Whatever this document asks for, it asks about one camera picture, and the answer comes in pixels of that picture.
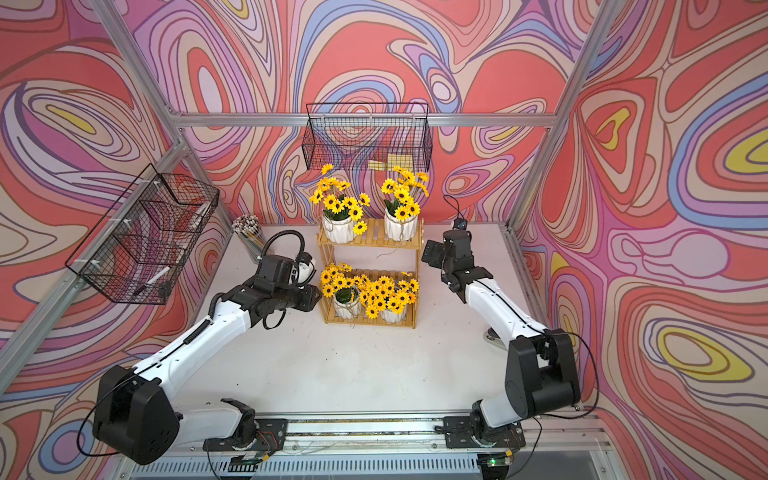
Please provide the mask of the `sunflower pot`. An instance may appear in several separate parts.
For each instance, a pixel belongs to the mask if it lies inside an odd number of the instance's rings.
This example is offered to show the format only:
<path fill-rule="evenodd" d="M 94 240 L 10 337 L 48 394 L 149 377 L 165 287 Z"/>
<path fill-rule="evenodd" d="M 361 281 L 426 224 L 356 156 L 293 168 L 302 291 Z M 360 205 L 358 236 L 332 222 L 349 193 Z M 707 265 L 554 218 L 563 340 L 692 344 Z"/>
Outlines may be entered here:
<path fill-rule="evenodd" d="M 320 280 L 322 294 L 331 300 L 335 317 L 352 321 L 360 315 L 360 291 L 350 265 L 330 263 L 323 269 Z"/>
<path fill-rule="evenodd" d="M 407 272 L 402 275 L 400 279 L 390 275 L 361 275 L 356 279 L 366 319 L 390 325 L 406 320 L 408 309 L 418 298 L 420 282 Z"/>
<path fill-rule="evenodd" d="M 429 175 L 395 166 L 395 177 L 383 181 L 380 190 L 384 195 L 384 226 L 387 237 L 395 242 L 406 242 L 415 235 L 421 205 L 418 196 L 429 197 Z"/>
<path fill-rule="evenodd" d="M 332 175 L 335 166 L 321 166 L 321 178 L 309 195 L 309 201 L 320 208 L 320 219 L 326 238 L 336 244 L 346 244 L 368 230 L 365 208 L 371 205 L 367 193 L 355 194 L 349 181 Z"/>

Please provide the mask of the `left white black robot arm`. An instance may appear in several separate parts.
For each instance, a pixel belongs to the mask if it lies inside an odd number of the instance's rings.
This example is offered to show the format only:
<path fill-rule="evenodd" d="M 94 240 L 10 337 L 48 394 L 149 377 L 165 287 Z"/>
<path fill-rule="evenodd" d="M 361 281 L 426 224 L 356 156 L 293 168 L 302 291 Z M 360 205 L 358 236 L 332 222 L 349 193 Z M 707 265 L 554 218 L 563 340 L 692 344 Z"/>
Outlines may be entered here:
<path fill-rule="evenodd" d="M 267 319 L 289 310 L 312 311 L 321 298 L 311 279 L 312 257 L 263 257 L 256 273 L 214 295 L 207 313 L 170 344 L 130 368 L 116 366 L 100 379 L 93 409 L 92 435 L 139 465 L 150 464 L 169 449 L 201 442 L 214 449 L 281 448 L 261 429 L 255 410 L 234 398 L 198 408 L 173 400 L 187 381 L 219 351 Z"/>

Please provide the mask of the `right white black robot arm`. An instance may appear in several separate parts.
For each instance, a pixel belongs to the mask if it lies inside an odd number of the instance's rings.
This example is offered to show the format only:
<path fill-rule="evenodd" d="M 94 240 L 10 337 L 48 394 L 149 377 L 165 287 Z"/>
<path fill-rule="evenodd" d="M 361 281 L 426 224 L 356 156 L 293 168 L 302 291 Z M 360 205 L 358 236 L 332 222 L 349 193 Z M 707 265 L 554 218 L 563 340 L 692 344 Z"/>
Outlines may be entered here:
<path fill-rule="evenodd" d="M 518 307 L 471 250 L 472 235 L 451 229 L 440 242 L 426 242 L 422 262 L 441 272 L 441 281 L 479 313 L 507 347 L 503 390 L 476 401 L 469 415 L 447 417 L 436 428 L 450 448 L 518 448 L 519 423 L 581 401 L 573 343 L 561 329 L 549 329 Z"/>

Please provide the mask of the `wooden two-tier shelf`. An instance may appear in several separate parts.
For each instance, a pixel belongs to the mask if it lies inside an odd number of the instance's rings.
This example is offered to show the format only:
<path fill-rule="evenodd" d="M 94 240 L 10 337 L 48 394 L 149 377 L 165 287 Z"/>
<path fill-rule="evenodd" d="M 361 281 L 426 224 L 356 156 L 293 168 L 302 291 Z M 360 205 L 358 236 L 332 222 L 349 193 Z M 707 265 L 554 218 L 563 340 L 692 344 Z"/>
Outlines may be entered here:
<path fill-rule="evenodd" d="M 420 267 L 412 271 L 356 268 L 336 260 L 337 244 L 325 228 L 316 235 L 324 270 L 320 306 L 327 324 L 415 328 L 420 299 Z"/>

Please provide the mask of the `grey black stapler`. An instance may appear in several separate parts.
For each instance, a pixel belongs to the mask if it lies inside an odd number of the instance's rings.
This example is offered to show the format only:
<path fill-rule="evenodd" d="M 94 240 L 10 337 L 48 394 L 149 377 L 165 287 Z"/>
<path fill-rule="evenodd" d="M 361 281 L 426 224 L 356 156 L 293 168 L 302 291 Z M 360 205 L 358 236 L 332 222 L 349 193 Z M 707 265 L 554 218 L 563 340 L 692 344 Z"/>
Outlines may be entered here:
<path fill-rule="evenodd" d="M 508 350 L 509 342 L 500 337 L 499 334 L 492 328 L 488 328 L 484 334 L 484 339 L 494 347 L 503 351 Z"/>

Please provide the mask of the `yellow sticky notes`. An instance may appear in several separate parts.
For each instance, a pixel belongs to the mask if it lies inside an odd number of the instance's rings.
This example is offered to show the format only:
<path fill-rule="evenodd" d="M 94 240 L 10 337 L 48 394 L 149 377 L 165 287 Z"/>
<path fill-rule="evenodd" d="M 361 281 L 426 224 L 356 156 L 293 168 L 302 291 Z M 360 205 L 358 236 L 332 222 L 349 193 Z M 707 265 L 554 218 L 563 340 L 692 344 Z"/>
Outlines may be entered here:
<path fill-rule="evenodd" d="M 410 154 L 392 154 L 388 153 L 385 157 L 371 158 L 367 167 L 373 171 L 400 171 L 400 170 L 414 170 L 414 159 Z"/>

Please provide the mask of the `white marker in basket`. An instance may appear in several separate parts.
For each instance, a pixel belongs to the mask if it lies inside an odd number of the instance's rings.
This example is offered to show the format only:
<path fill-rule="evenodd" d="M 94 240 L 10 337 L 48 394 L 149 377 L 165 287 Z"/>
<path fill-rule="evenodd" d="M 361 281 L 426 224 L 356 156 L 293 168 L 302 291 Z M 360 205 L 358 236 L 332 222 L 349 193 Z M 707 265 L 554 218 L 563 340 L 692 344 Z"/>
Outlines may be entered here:
<path fill-rule="evenodd" d="M 154 276 L 152 276 L 150 279 L 144 281 L 139 287 L 137 287 L 134 290 L 133 295 L 134 296 L 138 296 L 141 293 L 143 293 L 150 286 L 154 285 L 159 279 L 161 279 L 169 270 L 170 270 L 169 266 L 164 266 L 163 268 L 161 268 Z"/>

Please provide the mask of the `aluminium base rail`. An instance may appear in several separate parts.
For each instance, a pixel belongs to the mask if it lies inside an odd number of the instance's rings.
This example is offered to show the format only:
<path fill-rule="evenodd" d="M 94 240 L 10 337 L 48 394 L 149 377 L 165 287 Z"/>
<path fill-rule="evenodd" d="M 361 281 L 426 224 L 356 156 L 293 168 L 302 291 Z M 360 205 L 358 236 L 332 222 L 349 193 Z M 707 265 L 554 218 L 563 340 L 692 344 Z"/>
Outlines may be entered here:
<path fill-rule="evenodd" d="M 282 448 L 253 452 L 171 449 L 140 466 L 122 460 L 111 479 L 623 479 L 617 451 L 593 415 L 526 420 L 499 447 L 452 449 L 449 412 L 277 414 Z"/>

